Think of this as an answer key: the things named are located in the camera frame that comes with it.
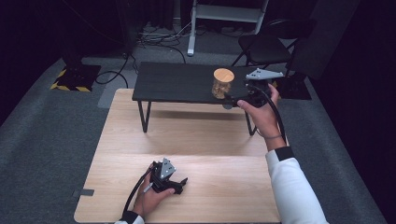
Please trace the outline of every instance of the hand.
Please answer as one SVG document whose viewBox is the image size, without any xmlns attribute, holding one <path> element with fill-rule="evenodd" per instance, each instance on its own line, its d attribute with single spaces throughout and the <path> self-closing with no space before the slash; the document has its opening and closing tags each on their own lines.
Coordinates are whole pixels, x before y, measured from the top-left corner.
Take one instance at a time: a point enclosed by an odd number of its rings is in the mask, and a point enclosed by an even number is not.
<svg viewBox="0 0 396 224">
<path fill-rule="evenodd" d="M 271 90 L 271 100 L 274 102 L 275 106 L 277 106 L 279 92 L 271 84 L 268 84 L 268 87 Z M 280 136 L 280 131 L 277 126 L 275 113 L 269 104 L 265 104 L 264 106 L 257 108 L 243 100 L 239 100 L 237 103 L 239 107 L 244 109 L 251 116 L 254 124 L 259 129 L 260 134 L 264 139 L 265 137 L 269 137 L 268 139 L 265 139 L 268 150 L 284 147 L 286 145 L 285 141 L 283 141 L 281 137 L 270 139 L 274 136 Z"/>
<path fill-rule="evenodd" d="M 144 217 L 154 211 L 162 200 L 175 193 L 174 189 L 166 189 L 160 193 L 155 192 L 154 189 L 149 189 L 147 192 L 143 192 L 143 190 L 149 185 L 150 175 L 151 172 L 146 175 L 145 180 L 137 191 L 137 197 L 134 201 L 134 209 L 132 210 L 141 217 Z"/>
</svg>

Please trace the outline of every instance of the black side table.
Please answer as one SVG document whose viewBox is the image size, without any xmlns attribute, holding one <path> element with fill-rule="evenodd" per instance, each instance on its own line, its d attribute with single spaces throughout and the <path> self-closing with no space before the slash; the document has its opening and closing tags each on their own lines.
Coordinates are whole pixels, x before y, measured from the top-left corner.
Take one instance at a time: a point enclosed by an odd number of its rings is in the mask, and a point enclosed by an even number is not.
<svg viewBox="0 0 396 224">
<path fill-rule="evenodd" d="M 185 63 L 141 63 L 139 75 L 134 86 L 132 100 L 137 101 L 143 132 L 149 126 L 151 102 L 193 103 L 210 105 L 232 105 L 231 101 L 216 99 L 212 94 L 213 73 L 218 68 L 227 68 L 234 74 L 231 91 L 232 96 L 248 94 L 244 85 L 247 74 L 253 72 L 251 67 L 228 67 L 218 65 L 200 65 Z M 142 102 L 148 102 L 146 117 Z M 251 129 L 248 113 L 247 127 L 250 135 L 257 128 Z"/>
</svg>

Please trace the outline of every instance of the black chair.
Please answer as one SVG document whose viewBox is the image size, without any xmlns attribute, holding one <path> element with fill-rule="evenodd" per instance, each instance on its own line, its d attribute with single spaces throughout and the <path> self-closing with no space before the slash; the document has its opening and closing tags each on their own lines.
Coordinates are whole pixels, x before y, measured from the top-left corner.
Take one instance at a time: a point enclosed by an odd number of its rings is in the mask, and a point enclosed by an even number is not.
<svg viewBox="0 0 396 224">
<path fill-rule="evenodd" d="M 243 55 L 247 57 L 245 66 L 264 65 L 264 69 L 270 64 L 287 63 L 285 77 L 288 77 L 295 55 L 295 48 L 291 52 L 290 48 L 295 46 L 300 39 L 309 37 L 315 25 L 316 21 L 312 19 L 270 21 L 258 34 L 239 37 L 238 43 L 242 52 L 232 66 Z M 288 39 L 292 42 L 285 46 L 280 39 Z"/>
</svg>

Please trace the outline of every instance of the white sleeve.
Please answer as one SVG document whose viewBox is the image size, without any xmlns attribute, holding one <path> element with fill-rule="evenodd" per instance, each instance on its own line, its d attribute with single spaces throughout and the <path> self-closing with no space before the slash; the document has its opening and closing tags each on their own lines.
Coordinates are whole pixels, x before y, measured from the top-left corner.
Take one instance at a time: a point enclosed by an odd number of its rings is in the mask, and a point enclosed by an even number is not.
<svg viewBox="0 0 396 224">
<path fill-rule="evenodd" d="M 328 223 L 291 148 L 271 150 L 265 158 L 281 222 Z"/>
<path fill-rule="evenodd" d="M 145 220 L 141 216 L 136 216 L 136 218 L 129 219 L 127 218 L 129 222 L 127 221 L 116 221 L 114 224 L 145 224 Z"/>
</svg>

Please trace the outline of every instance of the black cuff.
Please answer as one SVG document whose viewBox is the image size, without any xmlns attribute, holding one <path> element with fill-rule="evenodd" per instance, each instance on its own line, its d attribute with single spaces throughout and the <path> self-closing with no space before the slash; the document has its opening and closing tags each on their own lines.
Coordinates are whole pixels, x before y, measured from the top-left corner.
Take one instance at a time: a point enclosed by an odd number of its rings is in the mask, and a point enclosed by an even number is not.
<svg viewBox="0 0 396 224">
<path fill-rule="evenodd" d="M 294 158 L 294 153 L 291 150 L 291 147 L 279 147 L 275 149 L 275 153 L 277 155 L 277 159 L 279 161 L 287 160 L 290 158 Z"/>
<path fill-rule="evenodd" d="M 122 214 L 122 218 L 120 219 L 120 221 L 126 221 L 131 224 L 134 223 L 138 216 L 139 215 L 133 211 L 126 211 Z"/>
</svg>

